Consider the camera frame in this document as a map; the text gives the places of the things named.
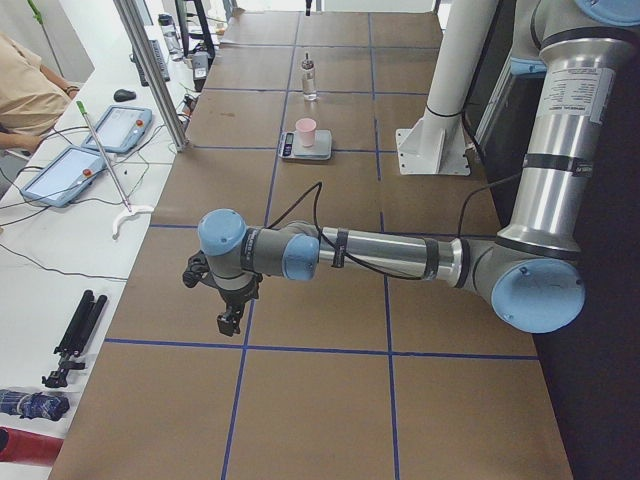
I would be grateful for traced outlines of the pink paper cup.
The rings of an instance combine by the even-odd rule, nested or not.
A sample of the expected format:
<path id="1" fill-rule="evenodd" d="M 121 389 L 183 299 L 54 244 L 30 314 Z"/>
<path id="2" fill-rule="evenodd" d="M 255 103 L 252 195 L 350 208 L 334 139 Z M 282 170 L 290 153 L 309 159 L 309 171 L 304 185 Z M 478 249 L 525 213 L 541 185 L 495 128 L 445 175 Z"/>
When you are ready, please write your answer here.
<path id="1" fill-rule="evenodd" d="M 296 121 L 295 131 L 300 144 L 309 148 L 315 143 L 317 123 L 313 118 L 305 117 Z"/>

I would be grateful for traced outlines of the glass sauce bottle metal spout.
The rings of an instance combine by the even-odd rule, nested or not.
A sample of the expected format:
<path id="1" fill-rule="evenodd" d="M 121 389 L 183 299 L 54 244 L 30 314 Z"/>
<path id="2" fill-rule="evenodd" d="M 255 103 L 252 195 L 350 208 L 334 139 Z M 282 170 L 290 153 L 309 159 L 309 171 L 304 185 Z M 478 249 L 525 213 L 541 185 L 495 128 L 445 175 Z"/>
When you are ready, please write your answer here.
<path id="1" fill-rule="evenodd" d="M 302 92 L 306 101 L 317 100 L 315 64 L 308 52 L 301 61 Z"/>

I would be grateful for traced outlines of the silver electronic kitchen scale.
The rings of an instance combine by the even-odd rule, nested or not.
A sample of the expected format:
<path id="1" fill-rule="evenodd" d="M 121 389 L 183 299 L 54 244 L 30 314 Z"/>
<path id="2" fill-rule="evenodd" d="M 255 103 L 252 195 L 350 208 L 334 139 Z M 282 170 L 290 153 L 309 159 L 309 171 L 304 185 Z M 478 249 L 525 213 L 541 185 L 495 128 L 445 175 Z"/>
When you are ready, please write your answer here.
<path id="1" fill-rule="evenodd" d="M 326 161 L 332 155 L 332 140 L 330 130 L 317 130 L 314 143 L 304 146 L 297 132 L 283 132 L 278 145 L 278 156 L 284 160 Z"/>

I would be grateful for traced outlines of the white curved plastic piece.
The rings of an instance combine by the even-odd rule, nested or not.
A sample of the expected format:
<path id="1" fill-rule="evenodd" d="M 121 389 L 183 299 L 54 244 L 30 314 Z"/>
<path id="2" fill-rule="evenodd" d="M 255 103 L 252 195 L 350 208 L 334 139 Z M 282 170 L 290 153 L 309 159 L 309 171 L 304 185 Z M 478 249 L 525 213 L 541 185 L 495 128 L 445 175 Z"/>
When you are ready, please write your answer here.
<path id="1" fill-rule="evenodd" d="M 140 214 L 151 214 L 154 208 L 148 205 L 130 205 L 120 212 L 112 223 L 112 239 L 117 240 L 122 224 Z"/>

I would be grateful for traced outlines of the black folded tripod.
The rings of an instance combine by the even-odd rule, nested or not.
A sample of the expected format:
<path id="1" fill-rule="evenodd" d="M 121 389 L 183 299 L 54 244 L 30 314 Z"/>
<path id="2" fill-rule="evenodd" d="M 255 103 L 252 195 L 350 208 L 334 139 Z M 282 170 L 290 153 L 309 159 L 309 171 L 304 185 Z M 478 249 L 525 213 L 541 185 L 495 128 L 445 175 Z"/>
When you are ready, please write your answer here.
<path id="1" fill-rule="evenodd" d="M 84 291 L 61 341 L 54 348 L 53 353 L 60 355 L 58 368 L 51 371 L 48 377 L 42 377 L 45 387 L 67 387 L 68 373 L 86 368 L 84 361 L 75 361 L 74 357 L 82 356 L 107 299 L 106 295 L 95 298 L 92 290 Z"/>

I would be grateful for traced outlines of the blue folded umbrella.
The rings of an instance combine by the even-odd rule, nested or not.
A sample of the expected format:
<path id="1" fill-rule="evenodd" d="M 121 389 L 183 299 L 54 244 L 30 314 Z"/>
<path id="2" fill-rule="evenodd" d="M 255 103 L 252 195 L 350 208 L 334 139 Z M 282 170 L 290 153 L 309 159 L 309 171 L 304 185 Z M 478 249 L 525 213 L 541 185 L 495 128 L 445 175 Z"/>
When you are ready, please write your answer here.
<path id="1" fill-rule="evenodd" d="M 69 400 L 64 396 L 1 390 L 1 412 L 7 415 L 58 421 L 69 409 Z"/>

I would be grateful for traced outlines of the far teach pendant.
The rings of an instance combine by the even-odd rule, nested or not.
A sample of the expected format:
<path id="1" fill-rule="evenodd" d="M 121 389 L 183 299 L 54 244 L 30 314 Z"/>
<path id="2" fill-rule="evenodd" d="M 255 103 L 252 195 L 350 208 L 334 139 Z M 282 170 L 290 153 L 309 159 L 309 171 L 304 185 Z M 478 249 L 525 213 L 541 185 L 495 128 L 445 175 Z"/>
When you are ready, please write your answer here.
<path id="1" fill-rule="evenodd" d="M 98 120 L 90 118 L 105 151 L 115 154 L 130 152 L 152 121 L 150 109 L 122 105 L 111 105 Z"/>

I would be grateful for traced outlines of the teach pendant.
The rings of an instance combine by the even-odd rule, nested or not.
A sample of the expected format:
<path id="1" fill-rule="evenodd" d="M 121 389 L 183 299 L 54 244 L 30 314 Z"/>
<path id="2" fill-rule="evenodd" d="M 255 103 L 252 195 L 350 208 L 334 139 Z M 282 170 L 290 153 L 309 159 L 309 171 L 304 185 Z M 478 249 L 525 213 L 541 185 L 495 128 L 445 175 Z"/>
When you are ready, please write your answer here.
<path id="1" fill-rule="evenodd" d="M 130 152 L 152 121 L 150 109 L 122 105 L 111 105 L 98 120 L 90 118 L 105 151 L 115 154 Z"/>
<path id="2" fill-rule="evenodd" d="M 104 167 L 104 159 L 98 152 L 68 146 L 20 192 L 27 200 L 64 207 L 88 187 Z"/>

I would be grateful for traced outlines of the near teach pendant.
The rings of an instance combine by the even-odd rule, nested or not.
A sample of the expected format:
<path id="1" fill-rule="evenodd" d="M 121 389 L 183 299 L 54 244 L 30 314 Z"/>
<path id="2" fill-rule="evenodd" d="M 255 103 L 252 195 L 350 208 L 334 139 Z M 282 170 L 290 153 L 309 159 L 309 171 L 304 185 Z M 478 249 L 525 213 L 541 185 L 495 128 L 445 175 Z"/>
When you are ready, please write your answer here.
<path id="1" fill-rule="evenodd" d="M 88 187 L 104 167 L 104 159 L 98 152 L 68 146 L 20 192 L 27 200 L 64 207 Z"/>

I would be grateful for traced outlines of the black computer mouse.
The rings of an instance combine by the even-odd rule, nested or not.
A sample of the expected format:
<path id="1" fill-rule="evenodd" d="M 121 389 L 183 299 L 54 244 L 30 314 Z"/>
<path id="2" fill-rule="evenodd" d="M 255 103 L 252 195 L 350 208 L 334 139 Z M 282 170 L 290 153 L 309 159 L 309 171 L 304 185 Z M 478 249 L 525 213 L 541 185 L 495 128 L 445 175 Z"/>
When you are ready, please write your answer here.
<path id="1" fill-rule="evenodd" d="M 118 103 L 131 101 L 136 98 L 136 92 L 127 89 L 117 89 L 113 94 L 114 101 Z"/>

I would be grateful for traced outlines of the red cylinder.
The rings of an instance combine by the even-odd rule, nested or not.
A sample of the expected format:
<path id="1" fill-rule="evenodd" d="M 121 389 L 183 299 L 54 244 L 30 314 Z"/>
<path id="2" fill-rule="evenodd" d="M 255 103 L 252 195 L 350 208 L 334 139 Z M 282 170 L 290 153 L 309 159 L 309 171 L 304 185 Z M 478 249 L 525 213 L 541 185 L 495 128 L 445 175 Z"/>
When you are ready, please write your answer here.
<path id="1" fill-rule="evenodd" d="M 64 440 L 24 430 L 1 427 L 1 461 L 35 466 L 52 466 Z"/>

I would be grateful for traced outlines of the black box with label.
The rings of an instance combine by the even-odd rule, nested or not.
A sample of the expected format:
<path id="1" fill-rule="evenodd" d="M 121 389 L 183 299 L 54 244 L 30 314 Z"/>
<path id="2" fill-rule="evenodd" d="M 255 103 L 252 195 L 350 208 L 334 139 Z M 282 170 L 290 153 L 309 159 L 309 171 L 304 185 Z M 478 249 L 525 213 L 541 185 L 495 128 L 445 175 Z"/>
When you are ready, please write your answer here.
<path id="1" fill-rule="evenodd" d="M 201 92 L 209 72 L 209 55 L 206 51 L 195 52 L 191 56 L 194 89 Z"/>

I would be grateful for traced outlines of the clear water bottle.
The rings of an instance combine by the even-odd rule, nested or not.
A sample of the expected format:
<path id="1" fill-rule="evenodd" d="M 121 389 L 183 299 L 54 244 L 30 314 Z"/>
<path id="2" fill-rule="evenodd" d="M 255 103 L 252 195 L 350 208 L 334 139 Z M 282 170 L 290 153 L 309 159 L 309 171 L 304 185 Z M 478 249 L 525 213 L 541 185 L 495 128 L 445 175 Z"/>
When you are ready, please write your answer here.
<path id="1" fill-rule="evenodd" d="M 183 50 L 178 39 L 178 34 L 173 17 L 166 13 L 158 15 L 158 24 L 161 28 L 163 38 L 172 61 L 183 60 Z"/>

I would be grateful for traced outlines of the person in beige shirt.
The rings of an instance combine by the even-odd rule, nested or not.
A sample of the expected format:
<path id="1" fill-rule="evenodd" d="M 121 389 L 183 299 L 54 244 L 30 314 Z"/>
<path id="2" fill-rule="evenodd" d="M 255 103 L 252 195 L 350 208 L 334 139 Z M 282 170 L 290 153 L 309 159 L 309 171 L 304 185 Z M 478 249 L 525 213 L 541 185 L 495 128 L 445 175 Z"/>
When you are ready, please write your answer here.
<path id="1" fill-rule="evenodd" d="M 79 91 L 40 56 L 2 34 L 1 148 L 35 152 Z"/>

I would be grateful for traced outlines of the aluminium frame post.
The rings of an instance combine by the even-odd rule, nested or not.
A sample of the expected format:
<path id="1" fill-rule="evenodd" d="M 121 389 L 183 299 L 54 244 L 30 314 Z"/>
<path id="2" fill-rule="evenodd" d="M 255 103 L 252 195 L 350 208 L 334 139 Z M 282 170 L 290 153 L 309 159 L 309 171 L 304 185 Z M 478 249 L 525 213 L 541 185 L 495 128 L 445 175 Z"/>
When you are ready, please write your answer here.
<path id="1" fill-rule="evenodd" d="M 133 0 L 114 0 L 114 5 L 123 23 L 145 77 L 149 83 L 156 106 L 164 120 L 173 144 L 182 152 L 188 144 L 183 125 L 174 108 L 166 82 L 157 66 L 153 49 L 144 28 L 143 21 Z"/>

